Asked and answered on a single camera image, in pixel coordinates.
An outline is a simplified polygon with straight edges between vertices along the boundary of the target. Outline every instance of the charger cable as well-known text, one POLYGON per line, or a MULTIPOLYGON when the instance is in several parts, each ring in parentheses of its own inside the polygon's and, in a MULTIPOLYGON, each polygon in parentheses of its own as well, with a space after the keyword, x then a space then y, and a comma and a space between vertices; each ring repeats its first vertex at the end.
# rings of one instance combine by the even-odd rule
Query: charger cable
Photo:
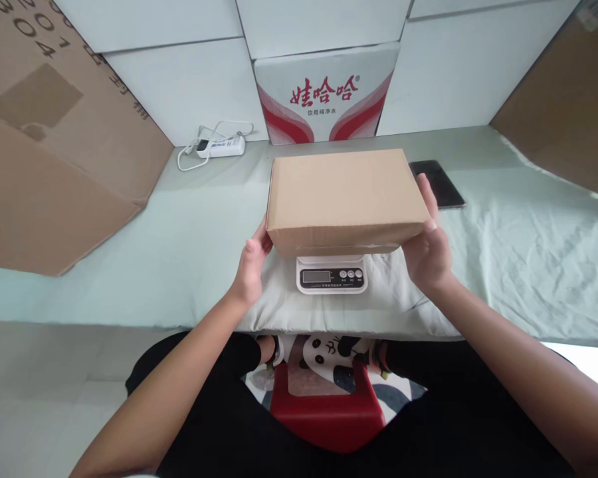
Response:
POLYGON ((249 134, 252 134, 252 132, 254 131, 254 124, 251 123, 250 121, 222 120, 219 123, 217 123, 215 125, 215 128, 213 128, 212 130, 209 127, 206 127, 204 125, 200 125, 199 128, 197 129, 197 136, 191 140, 191 142, 189 143, 189 145, 187 147, 185 147, 184 149, 182 149, 177 154, 177 167, 179 168, 180 171, 183 171, 183 172, 184 171, 191 171, 191 170, 193 170, 195 168, 202 167, 202 166, 204 166, 204 164, 208 163, 208 160, 211 158, 211 147, 213 146, 213 144, 220 143, 223 140, 229 138, 228 136, 226 136, 226 135, 220 133, 219 131, 217 131, 219 129, 219 126, 222 123, 249 124, 250 125, 250 131, 248 133, 242 133, 241 131, 238 131, 236 133, 237 136, 248 136, 249 134), (209 131, 212 131, 211 134, 208 136, 208 138, 205 138, 205 137, 201 136, 201 132, 204 129, 208 129, 209 131), (220 135, 221 138, 213 139, 213 137, 215 135, 220 135), (206 144, 206 158, 204 158, 204 162, 202 162, 202 163, 200 163, 198 165, 195 165, 195 166, 188 167, 188 168, 182 168, 181 167, 181 163, 180 163, 180 161, 181 161, 181 155, 182 154, 189 155, 190 153, 192 153, 193 149, 195 148, 195 146, 197 146, 199 144, 199 142, 202 141, 202 140, 204 140, 204 139, 206 141, 208 141, 208 144, 206 144))

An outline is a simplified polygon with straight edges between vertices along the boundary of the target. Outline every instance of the sneaker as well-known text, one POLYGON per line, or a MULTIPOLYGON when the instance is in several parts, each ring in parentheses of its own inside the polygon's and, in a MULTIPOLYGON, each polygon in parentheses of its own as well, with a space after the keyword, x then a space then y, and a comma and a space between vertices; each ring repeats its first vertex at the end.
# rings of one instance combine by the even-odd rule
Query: sneaker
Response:
POLYGON ((379 348, 385 342, 384 340, 378 339, 372 341, 370 344, 370 348, 367 352, 367 367, 370 371, 376 373, 377 375, 381 375, 381 378, 387 380, 387 376, 391 374, 387 367, 381 362, 379 358, 379 348))
POLYGON ((272 370, 277 367, 281 362, 284 361, 284 343, 279 340, 279 336, 273 335, 274 339, 274 352, 268 362, 266 362, 266 368, 272 370))

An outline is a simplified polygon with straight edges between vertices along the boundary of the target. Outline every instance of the red stool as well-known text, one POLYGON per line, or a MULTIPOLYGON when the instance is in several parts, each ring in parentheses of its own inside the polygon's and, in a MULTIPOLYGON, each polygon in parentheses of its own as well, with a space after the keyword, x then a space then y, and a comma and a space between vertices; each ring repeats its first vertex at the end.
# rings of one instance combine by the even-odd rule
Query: red stool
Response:
POLYGON ((363 362, 353 362, 357 388, 350 395, 303 396, 288 393, 288 365, 274 370, 270 413, 291 432, 313 445, 350 453, 385 426, 385 417, 363 362))

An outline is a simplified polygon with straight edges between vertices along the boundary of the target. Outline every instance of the smartphone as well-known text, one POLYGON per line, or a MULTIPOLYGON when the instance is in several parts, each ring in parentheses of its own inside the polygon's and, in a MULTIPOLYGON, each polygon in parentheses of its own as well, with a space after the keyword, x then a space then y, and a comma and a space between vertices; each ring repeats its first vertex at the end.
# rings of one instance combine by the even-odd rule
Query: smartphone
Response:
POLYGON ((465 207, 465 200, 437 161, 416 161, 410 163, 410 169, 415 177, 425 173, 432 186, 432 192, 437 197, 439 209, 465 207))

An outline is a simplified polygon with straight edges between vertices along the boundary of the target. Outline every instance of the white power strip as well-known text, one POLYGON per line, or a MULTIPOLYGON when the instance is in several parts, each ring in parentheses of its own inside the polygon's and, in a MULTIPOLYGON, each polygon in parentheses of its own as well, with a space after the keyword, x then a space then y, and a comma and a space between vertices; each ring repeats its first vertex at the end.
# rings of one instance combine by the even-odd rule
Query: white power strip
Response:
POLYGON ((206 151, 208 143, 209 141, 207 139, 203 139, 199 142, 199 145, 197 145, 197 156, 202 159, 208 157, 241 156, 246 149, 246 140, 243 136, 233 136, 215 141, 211 140, 210 154, 206 151))

